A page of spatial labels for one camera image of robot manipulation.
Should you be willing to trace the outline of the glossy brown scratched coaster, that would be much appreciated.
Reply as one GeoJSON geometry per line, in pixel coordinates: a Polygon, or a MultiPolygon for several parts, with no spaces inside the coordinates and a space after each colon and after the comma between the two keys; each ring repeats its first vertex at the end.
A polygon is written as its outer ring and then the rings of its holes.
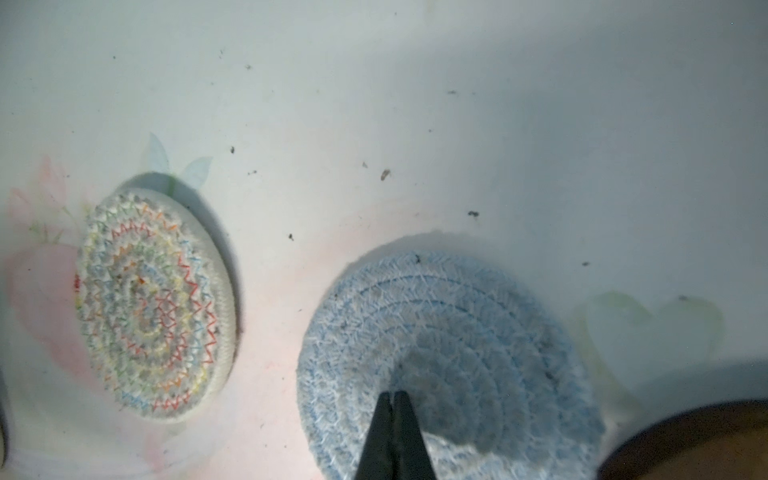
{"type": "Polygon", "coordinates": [[[660,420],[600,465],[598,479],[765,479],[767,401],[728,401],[660,420]]]}

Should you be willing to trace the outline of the light blue woven coaster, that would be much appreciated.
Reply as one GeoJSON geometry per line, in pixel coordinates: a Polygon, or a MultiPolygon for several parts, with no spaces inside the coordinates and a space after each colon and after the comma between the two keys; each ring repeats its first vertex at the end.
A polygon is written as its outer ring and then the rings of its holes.
{"type": "Polygon", "coordinates": [[[409,394],[441,479],[592,479],[604,432],[568,335],[506,274],[409,252],[361,265],[319,304],[297,403],[328,479],[353,477],[376,400],[409,394]]]}

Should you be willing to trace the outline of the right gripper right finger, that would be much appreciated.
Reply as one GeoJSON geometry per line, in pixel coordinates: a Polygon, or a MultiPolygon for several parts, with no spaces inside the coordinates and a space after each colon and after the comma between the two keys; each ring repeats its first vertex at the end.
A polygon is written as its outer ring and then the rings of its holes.
{"type": "Polygon", "coordinates": [[[395,479],[437,479],[415,410],[405,391],[394,394],[392,449],[395,479]]]}

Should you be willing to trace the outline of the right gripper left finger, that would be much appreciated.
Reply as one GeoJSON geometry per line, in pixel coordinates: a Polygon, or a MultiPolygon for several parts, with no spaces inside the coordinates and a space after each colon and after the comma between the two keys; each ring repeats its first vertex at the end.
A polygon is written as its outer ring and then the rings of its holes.
{"type": "Polygon", "coordinates": [[[393,480],[393,407],[388,392],[381,393],[358,462],[355,480],[393,480]]]}

